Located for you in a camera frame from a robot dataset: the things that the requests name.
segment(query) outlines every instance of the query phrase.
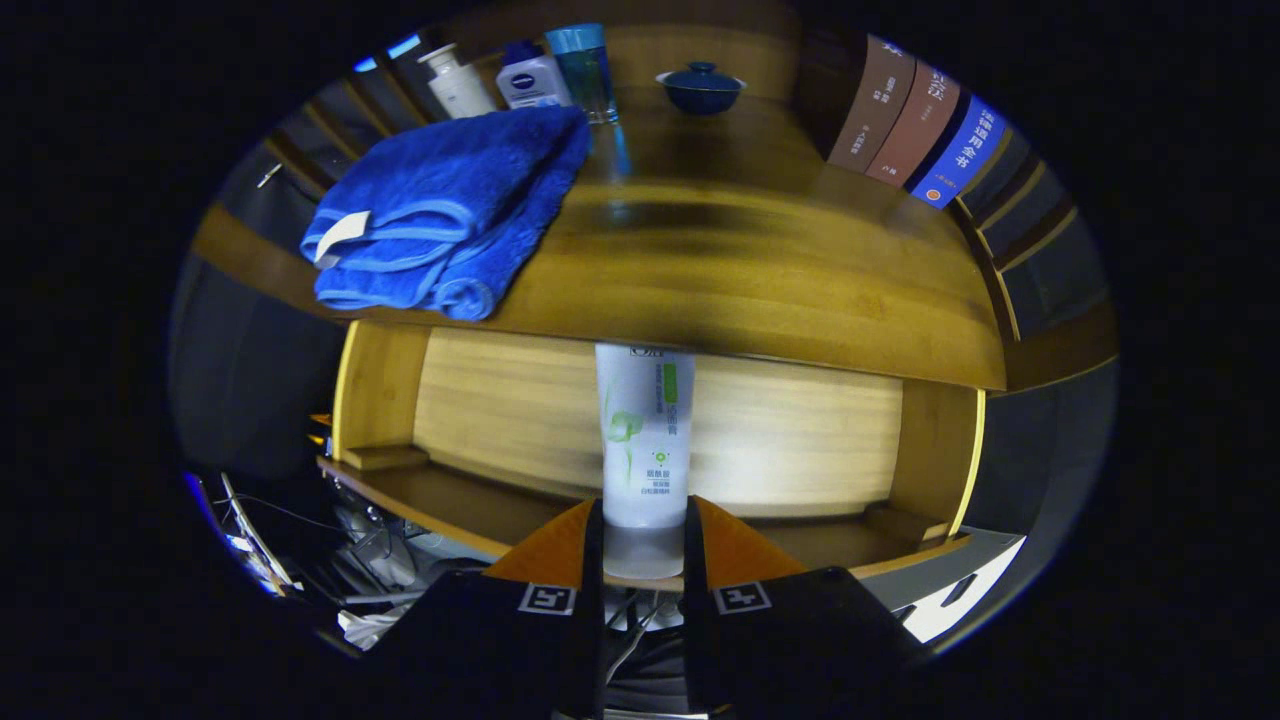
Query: bowl lid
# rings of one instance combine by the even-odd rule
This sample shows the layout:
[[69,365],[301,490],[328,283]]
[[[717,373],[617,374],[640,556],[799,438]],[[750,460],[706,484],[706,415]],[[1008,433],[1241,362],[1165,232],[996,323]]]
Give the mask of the bowl lid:
[[689,63],[687,70],[676,73],[663,73],[658,76],[658,82],[668,87],[684,87],[689,90],[731,90],[739,91],[746,83],[716,72],[716,63]]

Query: wooden shelf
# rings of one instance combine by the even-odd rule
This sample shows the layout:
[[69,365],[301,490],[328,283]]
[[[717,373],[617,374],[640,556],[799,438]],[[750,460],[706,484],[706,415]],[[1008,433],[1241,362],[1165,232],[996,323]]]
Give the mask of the wooden shelf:
[[[538,528],[577,503],[494,483],[440,465],[361,471],[344,462],[316,464],[362,497],[483,553],[502,556]],[[957,536],[936,547],[915,544],[867,527],[860,518],[749,521],[808,568],[837,565],[870,577],[937,557],[968,542]],[[681,589],[680,578],[645,582],[607,578],[611,584]]]
[[539,250],[488,320],[334,313],[316,270],[215,206],[196,250],[312,313],[758,356],[1005,388],[991,296],[955,219],[822,161],[786,105],[689,117],[620,91]]
[[[902,561],[957,539],[983,391],[698,363],[691,492],[813,568]],[[600,496],[595,395],[585,341],[360,320],[338,372],[334,459],[320,462],[392,512],[498,556]]]

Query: towel label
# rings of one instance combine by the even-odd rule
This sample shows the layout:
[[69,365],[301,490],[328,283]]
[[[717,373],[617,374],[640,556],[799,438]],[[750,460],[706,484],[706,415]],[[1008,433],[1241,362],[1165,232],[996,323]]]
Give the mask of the towel label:
[[338,260],[342,260],[339,255],[329,255],[329,250],[344,240],[364,237],[365,225],[369,223],[369,210],[352,213],[334,223],[333,227],[320,236],[320,242],[316,245],[316,268],[324,270],[337,265]]

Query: blue book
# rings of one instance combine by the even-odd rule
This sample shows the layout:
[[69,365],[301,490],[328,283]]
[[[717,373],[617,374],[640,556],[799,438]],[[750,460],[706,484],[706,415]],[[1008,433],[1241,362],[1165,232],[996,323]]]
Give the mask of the blue book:
[[937,163],[920,178],[911,195],[934,208],[945,208],[991,160],[1004,135],[1005,119],[977,95],[972,96],[969,111],[955,137]]

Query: facial cleanser tube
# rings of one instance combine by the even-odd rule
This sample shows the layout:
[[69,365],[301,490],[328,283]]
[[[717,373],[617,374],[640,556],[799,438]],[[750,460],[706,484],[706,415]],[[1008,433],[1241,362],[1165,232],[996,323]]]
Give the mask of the facial cleanser tube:
[[604,443],[604,569],[666,578],[684,568],[694,356],[595,346]]

